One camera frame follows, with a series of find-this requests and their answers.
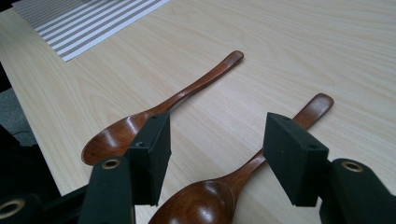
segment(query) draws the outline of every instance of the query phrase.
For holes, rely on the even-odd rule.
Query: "light wood table surface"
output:
[[[335,101],[311,129],[371,167],[396,194],[396,2],[171,0],[64,63],[14,10],[0,14],[0,60],[62,194],[87,184],[85,144],[109,124],[190,85],[234,49],[234,70],[172,111],[160,205],[226,175],[262,147],[267,112],[293,117],[319,92]],[[157,207],[137,206],[138,223]],[[233,223],[319,223],[290,204],[269,166],[247,183]]]

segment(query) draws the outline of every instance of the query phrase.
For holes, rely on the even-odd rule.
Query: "brown wooden spoon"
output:
[[[110,156],[122,156],[148,118],[169,111],[181,100],[212,84],[239,64],[243,58],[244,54],[241,51],[233,51],[204,76],[166,101],[149,110],[131,115],[108,126],[87,143],[82,150],[81,159],[89,165],[95,165],[101,159]]]
[[[320,93],[294,117],[294,120],[308,129],[326,114],[332,105],[333,99]],[[232,223],[242,187],[264,162],[261,149],[250,161],[233,173],[187,186],[166,201],[151,218],[149,224]]]

